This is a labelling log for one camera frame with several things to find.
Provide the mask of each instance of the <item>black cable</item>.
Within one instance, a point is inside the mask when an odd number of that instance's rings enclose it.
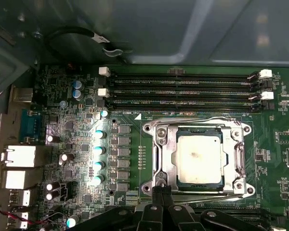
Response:
[[[51,45],[50,42],[51,40],[53,40],[54,38],[61,36],[61,35],[65,35],[65,34],[78,34],[78,35],[85,35],[87,37],[93,38],[95,33],[93,31],[90,31],[88,29],[82,28],[82,27],[78,27],[78,26],[64,26],[64,27],[60,27],[55,29],[54,31],[50,32],[49,34],[47,34],[44,37],[44,45],[46,47],[46,49],[50,52],[50,54],[55,57],[58,60],[64,60],[65,62],[68,62],[69,60],[67,60],[64,56],[62,56],[56,49],[54,49]],[[102,42],[100,43],[100,45],[108,51],[113,51],[116,50],[116,48],[112,45],[111,42]],[[122,62],[122,63],[126,63],[126,61],[119,56],[117,56],[117,59]]]

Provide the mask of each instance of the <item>screw hole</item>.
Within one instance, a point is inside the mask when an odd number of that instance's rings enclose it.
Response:
[[[148,186],[145,186],[145,187],[144,187],[144,191],[147,193],[147,192],[150,191],[150,188],[149,188]]]
[[[252,194],[254,192],[253,188],[247,188],[247,193]]]

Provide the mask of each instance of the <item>ram slot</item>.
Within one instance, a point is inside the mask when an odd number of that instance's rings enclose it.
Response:
[[[115,79],[129,80],[129,79],[184,79],[184,80],[203,80],[203,81],[246,81],[253,82],[259,77],[258,72],[253,72],[250,75],[219,75],[219,74],[115,74]]]

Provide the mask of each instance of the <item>white connector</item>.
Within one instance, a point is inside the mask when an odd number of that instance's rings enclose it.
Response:
[[[272,70],[264,69],[259,72],[259,78],[272,78]]]
[[[274,93],[272,91],[264,91],[261,93],[261,99],[262,100],[273,100],[274,99]]]
[[[98,74],[100,74],[101,76],[109,77],[110,76],[110,70],[108,67],[102,66],[98,69]]]
[[[110,96],[109,90],[107,88],[99,88],[97,95],[101,96],[101,97],[106,97],[106,98],[108,98]]]

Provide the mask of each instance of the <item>chip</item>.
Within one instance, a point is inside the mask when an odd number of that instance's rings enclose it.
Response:
[[[131,139],[129,137],[119,137],[118,138],[118,145],[129,145]]]
[[[110,177],[110,178],[117,178],[117,173],[116,173],[116,172],[111,172],[111,173],[109,174],[109,177]]]
[[[83,220],[89,219],[89,212],[82,212],[81,213],[81,219],[83,219]]]
[[[91,195],[84,195],[83,196],[83,202],[84,203],[91,203],[92,202],[92,196]]]
[[[121,125],[119,126],[119,133],[120,134],[130,134],[131,127],[129,125]]]
[[[117,150],[111,150],[110,155],[118,155],[118,151]]]
[[[66,143],[66,149],[72,149],[73,145],[71,143]]]
[[[74,127],[74,123],[73,122],[66,122],[66,129],[71,130]]]
[[[49,80],[49,84],[51,84],[51,85],[56,85],[56,84],[57,84],[57,78],[51,78],[51,79]]]
[[[109,164],[111,167],[116,167],[117,166],[117,161],[110,161]]]
[[[119,156],[129,156],[131,153],[129,148],[118,148],[118,155]]]
[[[118,191],[127,192],[129,190],[128,183],[118,183]]]
[[[288,193],[284,192],[281,194],[282,199],[288,199]]]
[[[118,129],[117,128],[112,128],[111,129],[111,133],[113,133],[113,134],[117,134],[119,131],[118,131]]]
[[[51,115],[51,116],[49,117],[49,122],[50,122],[51,124],[56,124],[56,123],[58,123],[58,116],[56,116],[56,115]]]
[[[66,178],[72,178],[72,170],[66,170],[65,176]]]
[[[89,151],[89,145],[88,144],[82,144],[81,145],[81,151],[82,152],[88,152]]]
[[[109,189],[117,189],[117,184],[109,184]]]
[[[118,171],[118,179],[127,180],[130,177],[129,171]]]
[[[126,159],[118,160],[118,167],[130,167],[130,160]]]
[[[86,105],[92,106],[93,105],[93,99],[86,99]]]
[[[118,140],[117,139],[111,139],[111,144],[118,144]]]

